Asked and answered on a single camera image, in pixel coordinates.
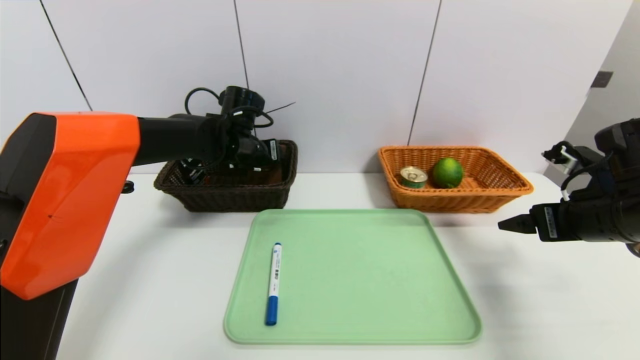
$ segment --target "plastic tray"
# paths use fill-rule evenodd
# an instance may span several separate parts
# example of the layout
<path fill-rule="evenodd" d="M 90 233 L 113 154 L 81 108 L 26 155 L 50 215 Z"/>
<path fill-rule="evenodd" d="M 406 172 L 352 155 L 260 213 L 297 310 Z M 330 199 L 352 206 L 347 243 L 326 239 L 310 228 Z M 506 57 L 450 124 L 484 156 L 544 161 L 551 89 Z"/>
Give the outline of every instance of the plastic tray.
<path fill-rule="evenodd" d="M 269 327 L 276 242 L 278 323 Z M 477 339 L 481 322 L 422 213 L 267 210 L 253 221 L 224 328 L 247 344 L 455 344 Z"/>

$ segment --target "black cable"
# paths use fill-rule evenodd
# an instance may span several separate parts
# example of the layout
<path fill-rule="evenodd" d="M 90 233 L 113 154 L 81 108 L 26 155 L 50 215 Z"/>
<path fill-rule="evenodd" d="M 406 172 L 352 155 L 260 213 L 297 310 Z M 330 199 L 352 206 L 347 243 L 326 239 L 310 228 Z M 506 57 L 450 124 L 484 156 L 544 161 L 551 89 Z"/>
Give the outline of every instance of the black cable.
<path fill-rule="evenodd" d="M 253 125 L 253 127 L 269 127 L 269 126 L 273 125 L 273 118 L 270 117 L 269 114 L 267 114 L 266 112 L 256 108 L 255 106 L 251 106 L 251 105 L 238 106 L 236 108 L 233 108 L 233 109 L 229 110 L 228 114 L 233 116 L 235 113 L 237 113 L 239 111 L 252 111 L 252 112 L 256 113 L 257 116 L 264 116 L 267 120 L 269 120 L 269 122 L 267 124 Z"/>
<path fill-rule="evenodd" d="M 290 104 L 286 104 L 285 106 L 281 106 L 281 107 L 279 107 L 279 108 L 275 108 L 275 109 L 273 109 L 273 110 L 269 110 L 269 111 L 267 111 L 266 113 L 267 113 L 267 114 L 268 114 L 268 113 L 273 113 L 274 111 L 278 111 L 278 110 L 284 109 L 284 108 L 286 108 L 286 107 L 288 107 L 288 106 L 291 106 L 291 105 L 293 105 L 293 104 L 295 104 L 295 103 L 296 103 L 296 102 L 294 101 L 294 102 L 292 102 L 292 103 L 290 103 Z"/>
<path fill-rule="evenodd" d="M 217 100 L 220 100 L 220 96 L 218 96 L 218 94 L 216 94 L 213 90 L 208 89 L 208 88 L 195 88 L 192 91 L 190 91 L 187 94 L 187 97 L 184 98 L 184 111 L 187 112 L 187 114 L 191 114 L 191 112 L 189 111 L 189 100 L 191 98 L 191 96 L 199 91 L 206 91 L 208 93 L 210 93 L 211 95 L 215 96 Z"/>
<path fill-rule="evenodd" d="M 585 172 L 590 172 L 592 170 L 597 170 L 601 167 L 603 167 L 604 165 L 607 164 L 607 162 L 609 162 L 609 159 L 611 159 L 611 156 L 613 155 L 612 152 L 610 152 L 607 156 L 605 156 L 604 158 L 600 159 L 600 161 L 598 161 L 597 163 L 593 163 L 587 167 L 583 167 L 582 169 L 578 170 L 578 171 L 574 171 L 571 173 L 571 175 L 569 175 L 563 182 L 562 185 L 560 185 L 560 190 L 566 190 L 566 187 L 569 185 L 569 183 L 571 182 L 571 180 L 575 179 L 576 176 L 584 174 Z"/>
<path fill-rule="evenodd" d="M 230 122 L 228 121 L 228 117 L 222 116 L 222 118 L 215 123 L 215 126 L 218 127 L 218 129 L 216 129 L 216 134 L 226 134 L 228 128 L 230 127 Z M 221 136 L 221 138 L 218 140 L 219 140 L 218 142 L 219 147 L 221 149 L 221 154 L 220 156 L 218 156 L 217 159 L 215 159 L 214 161 L 211 161 L 207 165 L 193 166 L 185 163 L 184 166 L 190 168 L 191 170 L 207 170 L 209 168 L 218 166 L 218 164 L 220 164 L 222 160 L 225 159 L 225 156 L 227 155 L 227 138 L 226 136 Z"/>
<path fill-rule="evenodd" d="M 563 141 L 557 143 L 556 145 L 565 146 L 567 148 L 569 148 L 569 147 L 573 148 L 573 145 L 570 142 L 566 141 L 566 140 L 563 140 Z"/>

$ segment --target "table surface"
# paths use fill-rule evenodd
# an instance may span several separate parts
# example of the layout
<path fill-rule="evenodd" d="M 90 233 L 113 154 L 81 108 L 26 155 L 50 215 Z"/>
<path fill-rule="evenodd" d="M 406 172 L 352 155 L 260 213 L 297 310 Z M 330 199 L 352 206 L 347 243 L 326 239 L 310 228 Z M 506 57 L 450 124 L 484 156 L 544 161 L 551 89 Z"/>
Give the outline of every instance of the table surface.
<path fill-rule="evenodd" d="M 80 278 L 58 352 L 91 359 L 637 359 L 640 261 L 620 243 L 541 243 L 500 220 L 557 202 L 531 195 L 494 214 L 427 214 L 483 320 L 464 346 L 238 345 L 222 322 L 255 213 L 187 212 L 132 175 L 91 270 Z M 393 208 L 382 174 L 298 174 L 288 209 Z"/>

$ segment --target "marker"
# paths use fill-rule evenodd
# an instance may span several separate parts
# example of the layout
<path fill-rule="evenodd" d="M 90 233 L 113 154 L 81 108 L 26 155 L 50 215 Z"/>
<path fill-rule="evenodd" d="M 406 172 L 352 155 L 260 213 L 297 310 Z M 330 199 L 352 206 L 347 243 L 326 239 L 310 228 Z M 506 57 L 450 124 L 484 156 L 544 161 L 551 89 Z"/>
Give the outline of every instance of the marker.
<path fill-rule="evenodd" d="M 269 278 L 269 300 L 267 317 L 264 324 L 274 326 L 278 322 L 278 290 L 280 288 L 280 262 L 282 261 L 282 244 L 275 243 L 271 252 L 271 278 Z"/>

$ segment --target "lime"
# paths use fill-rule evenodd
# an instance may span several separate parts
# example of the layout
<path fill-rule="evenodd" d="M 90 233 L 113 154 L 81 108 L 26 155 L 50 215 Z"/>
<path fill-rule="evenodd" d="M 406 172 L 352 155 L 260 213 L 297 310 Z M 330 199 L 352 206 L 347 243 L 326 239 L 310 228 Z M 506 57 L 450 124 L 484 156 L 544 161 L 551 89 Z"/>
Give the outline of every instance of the lime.
<path fill-rule="evenodd" d="M 433 167 L 433 183 L 438 187 L 451 189 L 462 182 L 465 171 L 454 158 L 442 158 Z"/>

